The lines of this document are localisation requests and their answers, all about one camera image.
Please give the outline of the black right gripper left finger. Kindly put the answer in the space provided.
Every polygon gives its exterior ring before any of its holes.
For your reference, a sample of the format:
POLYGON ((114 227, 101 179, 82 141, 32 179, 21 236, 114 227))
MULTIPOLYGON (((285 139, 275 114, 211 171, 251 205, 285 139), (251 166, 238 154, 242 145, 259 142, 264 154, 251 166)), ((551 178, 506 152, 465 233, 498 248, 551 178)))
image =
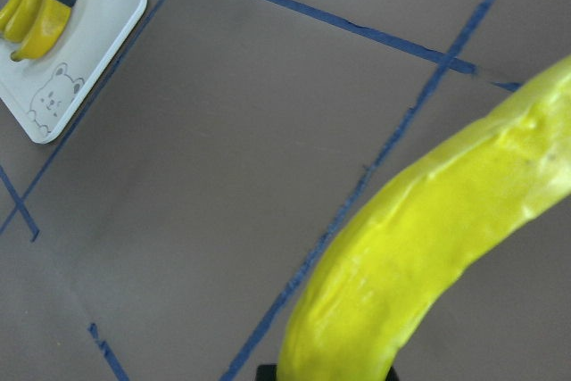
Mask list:
POLYGON ((277 381, 277 365, 261 364, 257 367, 255 381, 277 381))

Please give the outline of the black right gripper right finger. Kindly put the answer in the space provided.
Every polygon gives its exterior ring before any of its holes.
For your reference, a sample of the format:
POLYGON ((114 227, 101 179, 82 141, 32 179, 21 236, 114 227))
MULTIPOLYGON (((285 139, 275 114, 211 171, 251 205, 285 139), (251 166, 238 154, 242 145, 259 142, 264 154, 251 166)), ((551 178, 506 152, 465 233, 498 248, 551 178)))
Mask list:
POLYGON ((398 381, 398 375, 397 375, 394 367, 389 368, 389 371, 386 375, 385 381, 398 381))

